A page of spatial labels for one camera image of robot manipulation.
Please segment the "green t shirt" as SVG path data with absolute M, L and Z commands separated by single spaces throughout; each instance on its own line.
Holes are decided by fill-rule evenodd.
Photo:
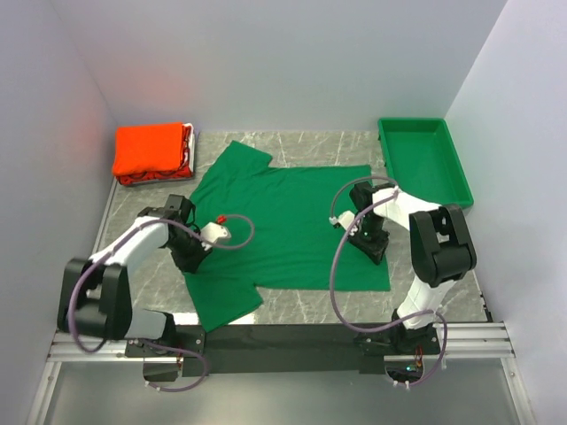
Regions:
M 210 332 L 256 310 L 259 288 L 326 290 L 343 234 L 331 212 L 353 207 L 347 182 L 371 174 L 368 165 L 275 168 L 272 158 L 232 142 L 190 195 L 197 226 L 225 215 L 236 251 L 214 249 L 186 286 L 201 325 Z

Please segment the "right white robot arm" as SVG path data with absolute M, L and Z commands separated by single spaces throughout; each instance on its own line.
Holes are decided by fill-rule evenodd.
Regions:
M 384 221 L 409 232 L 414 280 L 392 317 L 436 310 L 456 282 L 477 264 L 470 232 L 459 205 L 440 205 L 395 189 L 391 183 L 373 186 L 358 182 L 349 192 L 357 213 L 383 200 L 354 226 L 348 241 L 376 265 L 389 243 Z

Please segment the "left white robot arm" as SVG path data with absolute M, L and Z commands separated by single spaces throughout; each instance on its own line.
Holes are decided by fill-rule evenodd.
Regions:
M 65 268 L 58 306 L 58 329 L 104 341 L 145 339 L 156 355 L 177 344 L 171 313 L 135 309 L 130 278 L 156 250 L 168 249 L 184 273 L 196 273 L 213 244 L 228 230 L 209 222 L 203 228 L 186 220 L 196 206 L 171 195 L 160 208 L 146 207 L 114 242 L 87 259 L 71 259 Z

